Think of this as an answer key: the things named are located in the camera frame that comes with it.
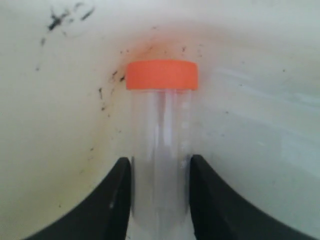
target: orange cap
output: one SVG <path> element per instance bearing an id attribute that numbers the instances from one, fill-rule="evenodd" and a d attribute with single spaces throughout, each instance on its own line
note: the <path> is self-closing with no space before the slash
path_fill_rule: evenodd
<path id="1" fill-rule="evenodd" d="M 129 90 L 198 88 L 198 68 L 190 61 L 135 61 L 127 66 L 125 78 L 126 88 Z"/>

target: test tube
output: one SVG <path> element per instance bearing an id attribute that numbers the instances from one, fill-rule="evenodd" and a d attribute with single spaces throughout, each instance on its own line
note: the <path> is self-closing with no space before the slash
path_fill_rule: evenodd
<path id="1" fill-rule="evenodd" d="M 182 60 L 132 62 L 133 220 L 152 240 L 169 240 L 189 206 L 190 120 L 198 69 Z"/>

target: sample vial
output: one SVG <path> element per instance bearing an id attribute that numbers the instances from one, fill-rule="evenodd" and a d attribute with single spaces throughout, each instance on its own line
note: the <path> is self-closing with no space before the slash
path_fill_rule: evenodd
<path id="1" fill-rule="evenodd" d="M 168 239 L 189 206 L 190 120 L 197 65 L 181 60 L 132 62 L 132 215 L 149 239 Z"/>

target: clear plastic tube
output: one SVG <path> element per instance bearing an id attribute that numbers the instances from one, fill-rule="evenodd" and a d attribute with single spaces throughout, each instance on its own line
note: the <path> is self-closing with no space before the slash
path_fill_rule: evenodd
<path id="1" fill-rule="evenodd" d="M 152 240 L 168 240 L 189 205 L 192 90 L 132 90 L 132 215 Z"/>

